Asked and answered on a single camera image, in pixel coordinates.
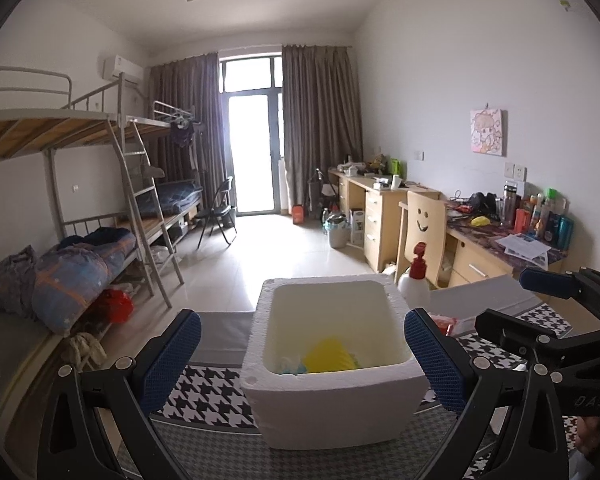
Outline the person's right hand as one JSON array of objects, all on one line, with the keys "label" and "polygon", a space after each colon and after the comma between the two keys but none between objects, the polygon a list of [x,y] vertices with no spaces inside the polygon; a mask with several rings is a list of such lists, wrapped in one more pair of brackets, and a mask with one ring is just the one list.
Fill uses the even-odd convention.
[{"label": "person's right hand", "polygon": [[576,448],[583,455],[591,454],[600,446],[600,417],[577,418]]}]

